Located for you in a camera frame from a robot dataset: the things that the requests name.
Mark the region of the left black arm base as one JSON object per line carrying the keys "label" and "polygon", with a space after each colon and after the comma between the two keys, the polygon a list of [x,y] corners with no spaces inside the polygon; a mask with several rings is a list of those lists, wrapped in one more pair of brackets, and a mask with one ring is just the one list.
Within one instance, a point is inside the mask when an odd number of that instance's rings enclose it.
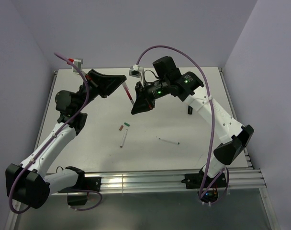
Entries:
{"label": "left black arm base", "polygon": [[94,205],[94,207],[97,207],[102,202],[103,196],[100,193],[100,188],[101,177],[85,177],[84,181],[80,186],[62,189],[58,192],[58,194],[67,194],[67,204],[71,208],[83,210],[83,208],[79,208],[78,206],[86,205],[89,200],[90,194],[95,194],[99,196],[99,200]]}

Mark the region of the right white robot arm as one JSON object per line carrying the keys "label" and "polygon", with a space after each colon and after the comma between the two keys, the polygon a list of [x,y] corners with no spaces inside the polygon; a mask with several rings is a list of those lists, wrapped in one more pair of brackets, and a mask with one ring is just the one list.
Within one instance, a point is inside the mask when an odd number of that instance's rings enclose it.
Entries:
{"label": "right white robot arm", "polygon": [[216,181],[216,175],[230,165],[246,148],[254,129],[244,126],[207,93],[203,81],[193,72],[184,74],[176,67],[172,57],[165,56],[153,63],[157,80],[147,82],[145,70],[133,65],[129,75],[138,77],[136,83],[136,100],[131,110],[133,115],[153,110],[157,99],[168,94],[178,97],[192,107],[201,117],[214,127],[214,134],[219,138],[220,145],[214,149],[208,166],[204,166],[200,174],[200,183],[209,187]]}

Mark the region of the white green-tip pen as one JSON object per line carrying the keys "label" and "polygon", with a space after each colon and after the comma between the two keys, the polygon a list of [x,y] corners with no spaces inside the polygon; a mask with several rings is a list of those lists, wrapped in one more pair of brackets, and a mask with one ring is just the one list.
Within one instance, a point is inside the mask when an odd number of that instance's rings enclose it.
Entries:
{"label": "white green-tip pen", "polygon": [[180,142],[178,142],[178,141],[172,141],[172,140],[168,140],[168,139],[164,139],[164,138],[158,138],[158,140],[166,142],[166,143],[175,144],[175,145],[179,145],[180,144]]}

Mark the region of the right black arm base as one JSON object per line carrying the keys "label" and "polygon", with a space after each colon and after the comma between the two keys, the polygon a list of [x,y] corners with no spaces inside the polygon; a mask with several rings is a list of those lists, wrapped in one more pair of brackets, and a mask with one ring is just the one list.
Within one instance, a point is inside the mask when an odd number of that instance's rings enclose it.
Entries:
{"label": "right black arm base", "polygon": [[[200,189],[203,180],[204,173],[200,171],[199,173],[187,173],[184,175],[184,179],[181,183],[185,184],[186,189]],[[219,198],[218,189],[224,188],[228,185],[228,178],[222,173],[217,180],[212,183],[210,189],[202,197],[201,201],[205,203],[215,202]]]}

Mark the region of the black orange highlighter pen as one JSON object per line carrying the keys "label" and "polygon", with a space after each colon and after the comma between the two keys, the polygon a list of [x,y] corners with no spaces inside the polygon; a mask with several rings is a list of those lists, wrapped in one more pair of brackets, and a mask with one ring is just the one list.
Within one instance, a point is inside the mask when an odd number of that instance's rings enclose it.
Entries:
{"label": "black orange highlighter pen", "polygon": [[193,108],[191,106],[188,106],[188,114],[192,115],[193,113]]}

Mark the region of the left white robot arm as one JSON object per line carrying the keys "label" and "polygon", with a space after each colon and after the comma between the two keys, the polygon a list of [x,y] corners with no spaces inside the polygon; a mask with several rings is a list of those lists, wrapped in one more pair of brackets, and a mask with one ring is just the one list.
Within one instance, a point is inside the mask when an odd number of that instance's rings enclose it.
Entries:
{"label": "left white robot arm", "polygon": [[51,194],[64,189],[81,191],[86,185],[85,172],[68,166],[61,172],[47,171],[66,145],[84,128],[87,114],[83,108],[97,96],[106,98],[123,84],[125,75],[105,75],[91,69],[82,74],[83,83],[77,92],[59,91],[55,96],[60,116],[49,136],[20,164],[10,164],[5,171],[10,209],[18,214],[13,200],[28,208],[40,208]]}

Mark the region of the red pink pen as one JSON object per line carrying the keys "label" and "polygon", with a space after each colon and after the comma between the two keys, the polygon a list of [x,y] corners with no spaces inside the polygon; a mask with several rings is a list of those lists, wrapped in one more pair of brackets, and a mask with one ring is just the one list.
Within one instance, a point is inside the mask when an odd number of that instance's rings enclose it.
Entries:
{"label": "red pink pen", "polygon": [[130,92],[129,92],[128,86],[126,85],[125,82],[122,84],[122,86],[123,86],[123,88],[124,88],[124,90],[125,90],[125,92],[126,92],[128,98],[129,98],[131,104],[134,105],[134,101],[133,101],[133,98],[132,98],[132,96],[131,96],[131,94],[130,94]]}

